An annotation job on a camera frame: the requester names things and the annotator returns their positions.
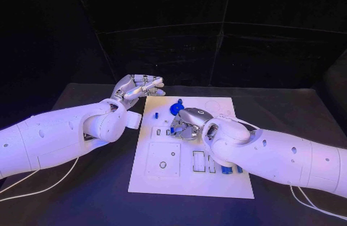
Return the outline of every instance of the blue component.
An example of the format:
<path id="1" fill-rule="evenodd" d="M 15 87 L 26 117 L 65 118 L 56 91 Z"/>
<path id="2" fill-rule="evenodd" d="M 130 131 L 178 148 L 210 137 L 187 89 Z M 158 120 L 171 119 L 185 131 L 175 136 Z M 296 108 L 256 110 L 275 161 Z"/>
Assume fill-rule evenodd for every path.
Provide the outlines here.
<path id="1" fill-rule="evenodd" d="M 184 109 L 184 105 L 182 105 L 182 99 L 178 100 L 178 102 L 175 104 L 172 104 L 172 106 L 169 107 L 169 112 L 174 116 L 176 116 L 178 112 L 181 109 Z"/>
<path id="2" fill-rule="evenodd" d="M 221 173 L 223 174 L 231 174 L 233 173 L 233 168 L 221 166 Z"/>
<path id="3" fill-rule="evenodd" d="M 237 173 L 243 173 L 243 168 L 237 165 Z"/>

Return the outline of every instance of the wire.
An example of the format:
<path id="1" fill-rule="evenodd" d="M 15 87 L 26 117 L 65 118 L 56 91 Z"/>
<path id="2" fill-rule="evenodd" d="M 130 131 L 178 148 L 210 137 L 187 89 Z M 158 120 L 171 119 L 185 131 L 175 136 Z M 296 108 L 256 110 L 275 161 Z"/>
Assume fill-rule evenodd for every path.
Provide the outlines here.
<path id="1" fill-rule="evenodd" d="M 15 185 L 17 185 L 20 182 L 23 182 L 32 175 L 35 175 L 38 171 L 39 170 L 36 170 L 30 175 L 28 175 L 22 180 L 19 180 L 12 186 L 9 186 L 4 190 L 1 190 L 0 193 L 4 192 L 9 188 L 12 188 Z"/>
<path id="2" fill-rule="evenodd" d="M 49 188 L 46 188 L 46 189 L 43 189 L 42 191 L 38 191 L 38 192 L 32 192 L 32 193 L 28 193 L 28 194 L 22 194 L 22 195 L 19 195 L 19 196 L 13 196 L 13 197 L 3 198 L 3 199 L 0 200 L 0 202 L 4 201 L 4 200 L 9 200 L 9 199 L 13 199 L 13 198 L 17 198 L 17 197 L 26 197 L 26 196 L 30 196 L 30 195 L 35 195 L 35 194 L 38 194 L 38 193 L 42 193 L 42 192 L 48 191 L 48 190 L 49 190 L 54 186 L 56 186 L 58 183 L 67 178 L 69 172 L 72 171 L 72 169 L 74 169 L 74 167 L 75 167 L 77 162 L 78 162 L 78 158 L 75 159 L 74 165 L 72 165 L 69 171 L 67 172 L 65 176 L 62 177 L 62 179 L 61 179 Z"/>
<path id="3" fill-rule="evenodd" d="M 311 200 L 309 200 L 309 198 L 308 198 L 308 196 L 305 195 L 305 193 L 304 193 L 304 191 L 302 191 L 302 189 L 299 188 L 299 190 L 301 190 L 301 192 L 302 192 L 302 194 L 304 194 L 304 196 L 305 196 L 305 198 L 307 198 L 307 200 L 309 201 L 309 203 L 312 204 L 312 202 L 311 202 Z M 344 219 L 344 220 L 347 220 L 347 217 L 346 216 L 341 216 L 341 215 L 338 215 L 338 214 L 334 214 L 334 213 L 331 213 L 331 212 L 328 212 L 328 211 L 325 211 L 325 210 L 322 210 L 322 209 L 320 209 L 318 207 L 315 207 L 315 205 L 312 204 L 312 206 L 311 205 L 308 205 L 308 204 L 305 204 L 304 202 L 301 202 L 301 200 L 296 198 L 296 196 L 295 196 L 295 192 L 294 192 L 294 190 L 292 190 L 292 186 L 291 186 L 291 193 L 292 193 L 292 195 L 294 195 L 294 197 L 295 197 L 295 199 L 298 200 L 298 202 L 301 203 L 301 204 L 304 204 L 305 206 L 308 206 L 309 208 L 312 208 L 312 209 L 315 209 L 315 210 L 318 210 L 318 211 L 321 211 L 322 213 L 325 213 L 325 214 L 328 214 L 328 215 L 331 215 L 331 216 L 335 216 L 335 217 L 338 217 L 338 218 L 341 218 L 341 219 Z"/>

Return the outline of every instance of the robotic arm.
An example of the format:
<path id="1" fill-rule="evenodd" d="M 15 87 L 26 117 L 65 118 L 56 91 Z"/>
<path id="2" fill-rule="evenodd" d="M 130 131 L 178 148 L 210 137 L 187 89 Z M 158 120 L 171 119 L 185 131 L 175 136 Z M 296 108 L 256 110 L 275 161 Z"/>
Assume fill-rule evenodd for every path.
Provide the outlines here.
<path id="1" fill-rule="evenodd" d="M 226 167 L 244 170 L 282 184 L 309 187 L 347 197 L 347 150 L 289 134 L 249 131 L 237 118 L 185 108 L 171 124 L 175 137 L 201 138 L 205 151 Z"/>
<path id="2" fill-rule="evenodd" d="M 139 97 L 163 96 L 162 77 L 127 75 L 101 102 L 32 116 L 0 131 L 0 179 L 54 167 L 117 141 L 139 128 L 142 115 L 127 111 Z"/>

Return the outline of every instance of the table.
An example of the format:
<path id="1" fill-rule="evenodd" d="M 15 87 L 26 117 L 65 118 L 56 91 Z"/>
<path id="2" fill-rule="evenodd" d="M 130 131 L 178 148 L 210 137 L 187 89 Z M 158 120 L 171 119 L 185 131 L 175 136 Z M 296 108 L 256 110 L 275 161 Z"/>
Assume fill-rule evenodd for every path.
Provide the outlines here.
<path id="1" fill-rule="evenodd" d="M 113 85 L 68 84 L 54 110 L 101 101 Z M 172 86 L 168 96 L 231 97 L 236 116 L 263 129 L 318 143 L 347 146 L 346 135 L 312 89 Z M 145 98 L 130 109 L 142 113 Z M 301 205 L 289 186 L 250 175 L 255 199 L 129 193 L 139 130 L 78 160 L 65 180 L 45 193 L 0 202 L 0 225 L 346 225 Z M 39 171 L 0 198 L 39 191 L 65 175 L 72 161 Z M 347 199 L 304 189 L 312 203 L 347 215 Z"/>

